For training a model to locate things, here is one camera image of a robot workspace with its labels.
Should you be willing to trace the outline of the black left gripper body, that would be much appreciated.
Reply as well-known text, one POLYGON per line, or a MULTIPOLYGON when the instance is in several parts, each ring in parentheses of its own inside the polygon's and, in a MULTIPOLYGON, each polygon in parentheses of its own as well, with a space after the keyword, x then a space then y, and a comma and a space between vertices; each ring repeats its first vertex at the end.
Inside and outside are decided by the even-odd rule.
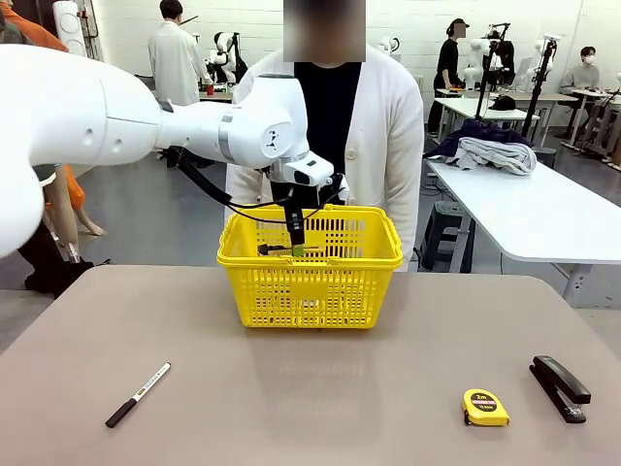
POLYGON ((284 210, 287 224, 301 219, 303 209, 316 209, 319 205, 315 186, 270 182, 270 188, 274 202, 284 210))

